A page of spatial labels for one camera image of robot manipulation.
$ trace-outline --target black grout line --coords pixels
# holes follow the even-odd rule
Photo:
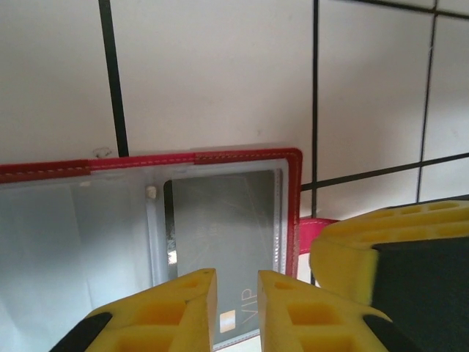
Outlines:
[[[469,20],[469,14],[466,14],[466,13],[456,13],[452,11],[438,10],[437,15],[450,17],[450,18],[456,18],[459,20]]]
[[[384,1],[384,0],[338,0],[338,1],[345,1],[345,2],[358,2],[362,4],[370,4],[382,7],[388,7],[392,9],[398,10],[407,10],[411,12],[419,12],[419,13],[429,13],[429,14],[436,14],[439,16],[445,16],[450,18],[459,18],[462,20],[469,20],[469,14],[466,13],[458,13],[448,10],[438,10],[437,7],[422,7],[417,5],[409,5],[409,4],[401,4],[398,2],[392,1]]]
[[[319,33],[320,33],[320,0],[313,0],[313,136],[312,136],[312,184],[317,184],[317,139],[318,139],[318,130],[317,130],[317,105],[318,105],[318,72],[319,72]],[[311,193],[311,216],[316,217],[317,212],[317,189],[312,188]]]
[[[417,169],[419,167],[424,167],[424,166],[447,163],[449,161],[455,161],[455,160],[464,159],[464,158],[469,158],[469,153],[450,155],[450,156],[445,156],[442,158],[436,158],[432,160],[425,160],[425,161],[419,161],[419,162],[411,163],[411,164],[388,167],[386,169],[378,169],[378,170],[373,170],[373,171],[368,171],[368,172],[361,172],[359,174],[354,174],[354,175],[335,177],[335,178],[331,178],[328,180],[317,181],[315,187],[313,183],[306,183],[301,186],[301,190],[308,191],[314,188],[334,186],[334,185],[338,185],[341,183],[364,180],[366,178],[392,174],[395,172],[401,172],[401,171],[410,170],[410,169]]]
[[[438,0],[435,0],[434,9],[437,9],[437,6],[438,6]],[[421,134],[421,144],[420,144],[420,162],[424,160],[424,154],[425,154],[426,123],[428,120],[428,108],[429,108],[429,99],[430,99],[430,86],[432,82],[433,53],[435,51],[436,28],[437,28],[437,14],[435,13],[432,19],[432,33],[430,35],[430,50],[429,50],[429,56],[428,56],[428,68],[426,72],[425,108],[424,108],[424,122],[422,123],[422,134]],[[423,169],[424,168],[422,166],[418,168],[416,202],[420,200]]]
[[[119,67],[117,65],[116,40],[112,24],[110,0],[98,0],[100,7],[101,27],[103,29],[104,51],[108,66],[109,89],[111,91],[114,128],[116,130],[117,151],[119,157],[129,156],[127,131],[125,130],[124,105],[120,89]]]
[[[420,13],[433,13],[435,10],[429,7],[420,7],[416,5],[401,4],[398,2],[392,1],[383,1],[383,0],[340,0],[345,2],[360,2],[363,4],[377,5],[383,7],[390,7],[398,10],[407,10]]]

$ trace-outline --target red strap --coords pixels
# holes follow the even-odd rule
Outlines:
[[[301,218],[300,219],[300,254],[309,253],[311,242],[320,235],[321,230],[333,224],[337,220],[331,219],[312,219],[312,218]]]

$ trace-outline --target white tile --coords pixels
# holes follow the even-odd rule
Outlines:
[[[469,13],[469,1],[468,0],[439,0],[438,9],[448,10],[452,12]]]
[[[301,192],[301,198],[300,198],[300,217],[301,218],[311,217],[311,197],[312,197],[312,191]]]
[[[469,194],[469,158],[425,166],[420,200],[433,200]]]
[[[437,20],[425,159],[469,152],[468,33],[467,21]]]
[[[97,1],[3,0],[0,33],[0,163],[116,155]]]
[[[317,216],[348,219],[380,208],[413,203],[416,200],[418,170],[342,183],[318,190]]]
[[[432,17],[322,0],[319,179],[419,159]]]
[[[311,283],[311,269],[309,268],[309,253],[298,257],[298,274],[296,278],[300,281]]]
[[[132,153],[286,142],[311,180],[309,0],[112,1]]]

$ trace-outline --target card slot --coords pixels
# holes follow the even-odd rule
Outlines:
[[[151,287],[143,180],[71,186],[93,308]]]
[[[91,309],[70,189],[2,190],[0,208],[0,320],[46,351]]]

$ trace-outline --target red leather border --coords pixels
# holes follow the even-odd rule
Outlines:
[[[87,160],[0,165],[0,183],[86,176],[90,174],[91,170]]]
[[[303,155],[296,148],[227,150],[133,156],[128,158],[57,161],[0,166],[0,183],[90,175],[91,172],[165,164],[222,164],[285,158],[289,164],[287,274],[296,277],[299,255],[299,209]]]
[[[311,242],[320,235],[321,230],[338,220],[331,219],[300,219],[300,254],[309,253]]]

